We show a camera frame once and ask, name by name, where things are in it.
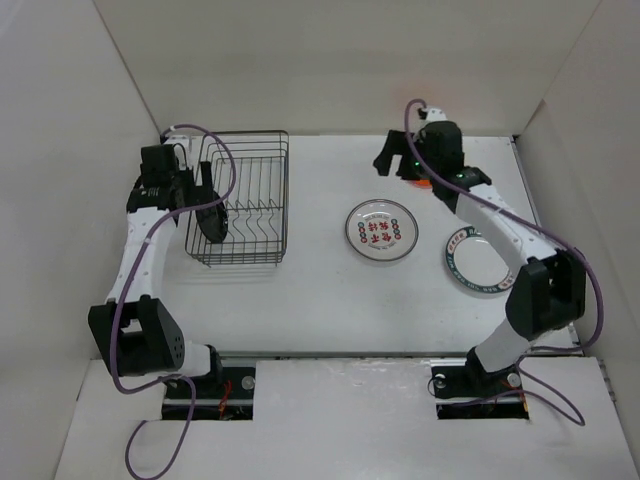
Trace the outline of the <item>black plate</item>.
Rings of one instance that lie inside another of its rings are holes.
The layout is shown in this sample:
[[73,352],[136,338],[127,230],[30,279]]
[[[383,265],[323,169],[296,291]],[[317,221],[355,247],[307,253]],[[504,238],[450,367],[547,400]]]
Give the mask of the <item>black plate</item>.
[[228,234],[228,212],[223,202],[195,212],[197,224],[212,244],[222,244]]

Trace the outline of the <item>orange plate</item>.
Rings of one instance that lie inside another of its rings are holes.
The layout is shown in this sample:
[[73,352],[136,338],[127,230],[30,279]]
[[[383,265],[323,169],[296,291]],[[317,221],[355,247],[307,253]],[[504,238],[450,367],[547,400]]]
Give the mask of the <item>orange plate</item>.
[[432,184],[428,179],[410,180],[409,184],[421,189],[431,189]]

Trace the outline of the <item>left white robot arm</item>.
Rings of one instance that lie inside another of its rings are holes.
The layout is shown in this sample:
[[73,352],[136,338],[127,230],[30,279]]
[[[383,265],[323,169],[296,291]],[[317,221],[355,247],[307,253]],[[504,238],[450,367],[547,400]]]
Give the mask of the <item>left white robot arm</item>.
[[126,203],[127,239],[118,275],[105,302],[90,308],[88,325],[110,374],[184,375],[204,397],[223,387],[216,349],[187,340],[161,300],[166,256],[178,217],[205,204],[214,224],[226,213],[210,178],[197,184],[173,144],[141,150],[140,175]]

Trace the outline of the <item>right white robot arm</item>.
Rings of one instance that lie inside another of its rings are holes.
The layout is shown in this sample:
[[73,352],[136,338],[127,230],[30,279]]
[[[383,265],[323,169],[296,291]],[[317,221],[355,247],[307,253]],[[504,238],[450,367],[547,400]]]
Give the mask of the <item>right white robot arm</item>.
[[583,316],[585,267],[517,217],[482,170],[465,165],[462,132],[454,122],[426,123],[415,134],[389,131],[373,162],[379,175],[389,174],[395,155],[401,158],[398,176],[428,179],[434,195],[479,231],[515,277],[504,320],[467,353],[464,365],[433,369],[435,394],[453,399],[502,393],[516,362],[536,340]]

